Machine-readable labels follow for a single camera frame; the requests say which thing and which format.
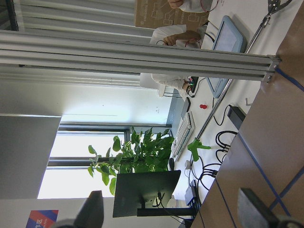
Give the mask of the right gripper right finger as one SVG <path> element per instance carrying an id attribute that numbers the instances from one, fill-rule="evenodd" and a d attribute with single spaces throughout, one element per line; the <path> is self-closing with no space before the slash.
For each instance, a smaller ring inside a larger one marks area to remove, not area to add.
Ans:
<path id="1" fill-rule="evenodd" d="M 244 228 L 302 228 L 300 221 L 289 216 L 276 216 L 250 189 L 238 190 L 237 214 Z"/>

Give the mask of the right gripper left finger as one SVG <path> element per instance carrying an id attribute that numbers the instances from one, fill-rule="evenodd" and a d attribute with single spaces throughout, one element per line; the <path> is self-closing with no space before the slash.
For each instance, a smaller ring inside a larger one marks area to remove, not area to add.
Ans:
<path id="1" fill-rule="evenodd" d="M 104 222 L 104 202 L 101 190 L 92 191 L 75 219 L 64 219 L 54 228 L 101 228 Z"/>

